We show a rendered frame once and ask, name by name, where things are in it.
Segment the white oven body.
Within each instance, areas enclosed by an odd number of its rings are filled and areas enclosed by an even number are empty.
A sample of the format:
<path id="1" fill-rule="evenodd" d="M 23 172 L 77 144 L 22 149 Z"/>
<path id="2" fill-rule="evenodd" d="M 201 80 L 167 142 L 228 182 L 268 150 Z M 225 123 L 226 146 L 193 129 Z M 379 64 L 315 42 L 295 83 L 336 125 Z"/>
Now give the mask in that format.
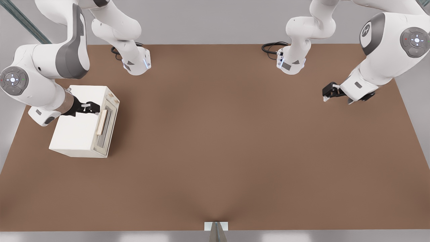
<path id="1" fill-rule="evenodd" d="M 116 97 L 107 86 L 71 85 L 69 88 L 81 103 L 91 101 L 100 105 L 100 108 L 107 95 Z M 69 157 L 99 158 L 92 148 L 97 122 L 98 114 L 77 113 L 75 117 L 61 115 L 49 149 Z"/>

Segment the silver frame post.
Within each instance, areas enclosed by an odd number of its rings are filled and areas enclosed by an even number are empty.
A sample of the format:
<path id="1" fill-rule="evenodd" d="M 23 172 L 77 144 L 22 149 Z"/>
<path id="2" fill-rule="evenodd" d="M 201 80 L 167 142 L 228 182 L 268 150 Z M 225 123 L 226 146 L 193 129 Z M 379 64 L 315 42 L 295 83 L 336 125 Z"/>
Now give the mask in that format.
<path id="1" fill-rule="evenodd" d="M 11 0 L 0 0 L 0 5 L 40 43 L 52 43 Z"/>
<path id="2" fill-rule="evenodd" d="M 210 231 L 209 242 L 227 242 L 225 231 L 228 231 L 228 222 L 204 222 L 204 231 Z"/>
<path id="3" fill-rule="evenodd" d="M 430 0 L 416 0 L 420 5 L 421 8 L 430 15 Z"/>

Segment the white oven door with window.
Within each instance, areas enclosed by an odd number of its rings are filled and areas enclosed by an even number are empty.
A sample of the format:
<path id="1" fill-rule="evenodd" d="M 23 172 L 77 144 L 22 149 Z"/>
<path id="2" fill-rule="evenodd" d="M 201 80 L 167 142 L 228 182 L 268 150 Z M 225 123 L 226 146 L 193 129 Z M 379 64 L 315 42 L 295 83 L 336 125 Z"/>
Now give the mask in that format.
<path id="1" fill-rule="evenodd" d="M 120 101 L 111 94 L 107 95 L 101 104 L 100 111 L 106 109 L 109 112 L 106 116 L 102 135 L 97 136 L 95 134 L 92 142 L 93 151 L 98 155 L 99 158 L 106 158 L 108 156 L 119 104 Z"/>

